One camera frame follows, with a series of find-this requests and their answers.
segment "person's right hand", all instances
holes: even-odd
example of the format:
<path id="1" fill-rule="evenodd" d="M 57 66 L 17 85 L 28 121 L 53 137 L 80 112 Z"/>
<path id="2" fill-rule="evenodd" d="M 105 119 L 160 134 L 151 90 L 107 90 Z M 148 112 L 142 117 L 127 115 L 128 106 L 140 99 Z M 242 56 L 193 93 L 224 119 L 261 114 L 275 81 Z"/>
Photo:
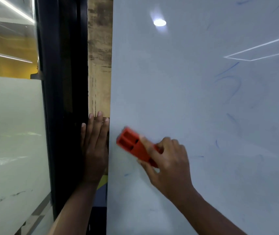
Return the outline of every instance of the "person's right hand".
<path id="1" fill-rule="evenodd" d="M 157 173 L 149 163 L 138 160 L 153 186 L 175 205 L 184 203 L 187 196 L 198 194 L 192 185 L 189 159 L 183 145 L 176 139 L 164 138 L 157 144 L 163 149 L 159 154 L 146 138 L 141 137 L 140 140 L 160 169 Z"/>

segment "white panel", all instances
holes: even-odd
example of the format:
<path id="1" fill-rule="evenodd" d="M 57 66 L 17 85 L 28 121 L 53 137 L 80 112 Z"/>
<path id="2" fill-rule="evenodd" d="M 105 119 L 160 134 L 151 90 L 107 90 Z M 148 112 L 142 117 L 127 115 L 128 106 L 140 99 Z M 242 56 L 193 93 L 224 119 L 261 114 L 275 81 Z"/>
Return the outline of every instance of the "white panel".
<path id="1" fill-rule="evenodd" d="M 177 138 L 204 199 L 279 234 L 278 39 L 279 0 L 114 0 L 108 235 L 195 234 L 116 145 L 125 125 Z"/>
<path id="2" fill-rule="evenodd" d="M 42 86 L 0 77 L 0 234 L 14 234 L 50 192 Z"/>

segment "curved marker line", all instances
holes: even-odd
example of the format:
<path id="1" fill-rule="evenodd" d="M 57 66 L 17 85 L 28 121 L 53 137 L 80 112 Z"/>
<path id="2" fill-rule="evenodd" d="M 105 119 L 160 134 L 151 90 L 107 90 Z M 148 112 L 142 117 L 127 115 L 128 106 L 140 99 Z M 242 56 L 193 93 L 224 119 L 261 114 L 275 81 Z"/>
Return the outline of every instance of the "curved marker line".
<path id="1" fill-rule="evenodd" d="M 238 136 L 241 137 L 242 136 L 242 129 L 241 129 L 241 126 L 239 125 L 239 123 L 229 113 L 227 113 L 227 117 L 236 125 L 236 127 L 238 128 Z"/>
<path id="2" fill-rule="evenodd" d="M 234 67 L 235 67 L 236 65 L 238 65 L 238 64 L 239 64 L 239 62 L 237 62 L 236 64 L 234 64 L 232 67 L 228 68 L 227 70 L 223 71 L 222 73 L 219 73 L 218 75 L 215 75 L 215 77 L 218 77 L 218 76 L 224 74 L 225 72 L 227 72 L 227 71 L 229 71 L 230 69 L 234 68 Z"/>
<path id="3" fill-rule="evenodd" d="M 242 85 L 241 79 L 240 79 L 240 78 L 237 78 L 237 77 L 234 77 L 234 76 L 222 77 L 222 78 L 216 80 L 215 83 L 218 82 L 218 81 L 220 81 L 220 80 L 227 79 L 227 78 L 236 79 L 236 80 L 238 81 L 239 85 L 238 85 L 238 87 L 236 88 L 236 90 L 234 91 L 234 93 L 231 95 L 231 97 L 229 97 L 229 98 L 225 101 L 225 103 L 228 103 L 228 101 L 238 92 L 238 90 L 240 89 L 240 87 L 241 87 L 241 85 Z"/>

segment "linear led light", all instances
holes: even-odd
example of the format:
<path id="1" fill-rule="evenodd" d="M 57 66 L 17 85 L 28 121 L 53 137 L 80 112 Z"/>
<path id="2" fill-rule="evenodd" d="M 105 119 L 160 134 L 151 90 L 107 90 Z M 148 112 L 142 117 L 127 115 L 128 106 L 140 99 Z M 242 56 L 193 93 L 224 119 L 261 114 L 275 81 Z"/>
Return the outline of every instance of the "linear led light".
<path id="1" fill-rule="evenodd" d="M 20 59 L 20 58 L 13 57 L 13 56 L 10 56 L 10 55 L 0 54 L 0 57 L 7 58 L 7 59 L 14 59 L 14 60 L 22 61 L 22 62 L 27 62 L 27 63 L 33 63 L 32 61 L 29 61 L 29 60 L 26 60 L 26 59 Z"/>
<path id="2" fill-rule="evenodd" d="M 237 54 L 240 54 L 240 53 L 243 53 L 243 52 L 246 52 L 246 51 L 249 51 L 249 50 L 255 49 L 255 48 L 259 48 L 259 47 L 261 47 L 261 46 L 265 46 L 265 45 L 267 45 L 267 44 L 275 43 L 275 42 L 277 42 L 277 41 L 279 41 L 279 39 L 276 39 L 276 40 L 270 41 L 270 42 L 268 42 L 268 43 L 263 43 L 263 44 L 261 44 L 261 45 L 259 45 L 259 46 L 255 46 L 255 47 L 252 47 L 252 48 L 249 48 L 249 49 L 246 49 L 246 50 L 243 50 L 243 51 L 237 52 L 237 53 L 235 53 L 235 54 L 231 54 L 231 55 L 225 56 L 224 58 L 226 58 L 226 59 L 235 59 L 235 60 L 243 60 L 243 61 L 249 61 L 249 62 L 251 62 L 251 61 L 255 61 L 255 60 L 259 60 L 259 59 L 265 59 L 265 58 L 269 58 L 269 57 L 277 56 L 277 55 L 279 55 L 279 53 L 278 53 L 278 54 L 274 54 L 274 55 L 265 56 L 265 57 L 258 58 L 258 59 L 252 59 L 252 60 L 248 60 L 248 59 L 230 58 L 230 57 L 231 57 L 231 56 L 233 56 L 233 55 L 237 55 Z"/>
<path id="3" fill-rule="evenodd" d="M 26 15 L 24 12 L 20 11 L 19 9 L 17 9 L 15 6 L 13 6 L 11 3 L 8 3 L 6 0 L 0 0 L 1 3 L 3 3 L 4 5 L 6 5 L 7 7 L 9 7 L 11 10 L 14 10 L 17 14 L 23 16 L 25 19 L 28 19 L 30 22 L 32 22 L 33 24 L 35 24 L 35 20 L 33 20 L 31 17 L 29 17 L 28 15 Z"/>

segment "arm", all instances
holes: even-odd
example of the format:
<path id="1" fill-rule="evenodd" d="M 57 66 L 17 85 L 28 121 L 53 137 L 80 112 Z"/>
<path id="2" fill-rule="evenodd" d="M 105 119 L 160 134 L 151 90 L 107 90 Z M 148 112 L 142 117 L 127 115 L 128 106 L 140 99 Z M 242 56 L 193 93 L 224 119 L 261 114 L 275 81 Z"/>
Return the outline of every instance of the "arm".
<path id="1" fill-rule="evenodd" d="M 198 234 L 245 235 L 196 191 L 183 145 L 176 139 L 164 138 L 157 144 L 164 149 L 163 154 L 159 154 L 146 138 L 140 140 L 160 169 L 157 173 L 150 164 L 139 161 L 151 183 L 178 208 Z"/>
<path id="2" fill-rule="evenodd" d="M 82 182 L 64 205 L 48 235 L 86 234 L 91 208 L 99 181 L 108 165 L 106 147 L 109 119 L 102 125 L 102 113 L 94 123 L 90 114 L 88 124 L 81 127 L 81 149 L 85 157 L 85 173 Z"/>

